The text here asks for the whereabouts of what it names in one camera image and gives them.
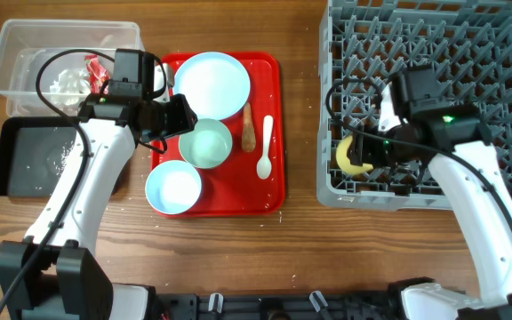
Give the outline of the light blue small bowl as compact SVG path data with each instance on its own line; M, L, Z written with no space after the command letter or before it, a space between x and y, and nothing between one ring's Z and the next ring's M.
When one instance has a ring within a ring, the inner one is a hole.
M200 174L193 165L171 160L159 164L148 175L145 195L156 211L177 215L195 205L202 187Z

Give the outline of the white tissue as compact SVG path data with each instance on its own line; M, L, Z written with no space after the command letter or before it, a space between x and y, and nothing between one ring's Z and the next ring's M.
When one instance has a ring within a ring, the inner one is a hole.
M85 69L64 69L50 86L50 102L65 107L74 106L90 92L89 74Z

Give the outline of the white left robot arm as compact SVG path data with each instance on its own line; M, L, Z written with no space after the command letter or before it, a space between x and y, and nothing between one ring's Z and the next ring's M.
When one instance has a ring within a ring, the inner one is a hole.
M19 242L0 244L0 316L13 319L159 319L155 287L111 282L95 259L100 223L120 173L138 146L159 154L191 132L196 114L168 83L162 60L119 49L112 77L68 124L74 147L52 195Z

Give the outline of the pile of white rice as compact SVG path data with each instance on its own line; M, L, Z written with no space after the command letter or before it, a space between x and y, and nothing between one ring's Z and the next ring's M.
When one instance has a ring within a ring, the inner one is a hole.
M73 146L73 140L65 140L57 147L52 160L52 166L57 172L62 171L66 166L68 155L70 154Z

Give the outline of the green bowl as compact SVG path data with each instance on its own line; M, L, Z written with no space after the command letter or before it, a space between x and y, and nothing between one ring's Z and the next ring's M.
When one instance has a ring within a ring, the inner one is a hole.
M231 154L232 134L224 123L201 119L192 132L179 138L179 152L189 164L200 169L212 169L223 164Z

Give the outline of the red snack wrapper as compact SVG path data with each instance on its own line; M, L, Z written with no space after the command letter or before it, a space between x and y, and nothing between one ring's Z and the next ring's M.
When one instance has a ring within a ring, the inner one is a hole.
M85 55L84 62L89 74L91 93L99 93L102 85L110 79L110 74L96 54Z

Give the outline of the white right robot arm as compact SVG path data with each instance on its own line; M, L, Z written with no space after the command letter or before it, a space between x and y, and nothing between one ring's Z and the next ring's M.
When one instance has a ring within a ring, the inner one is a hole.
M512 199L492 134L477 106L454 104L432 67L405 68L375 91L376 127L351 128L345 160L354 172L420 160L442 189L470 250L480 296L421 280L396 286L406 319L512 319Z

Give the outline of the yellow plastic cup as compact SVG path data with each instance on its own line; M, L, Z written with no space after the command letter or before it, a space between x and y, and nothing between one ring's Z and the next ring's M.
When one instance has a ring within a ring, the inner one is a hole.
M339 168L346 174L355 176L373 169L371 164L353 165L348 157L348 151L353 142L352 136L344 138L336 148L336 162Z

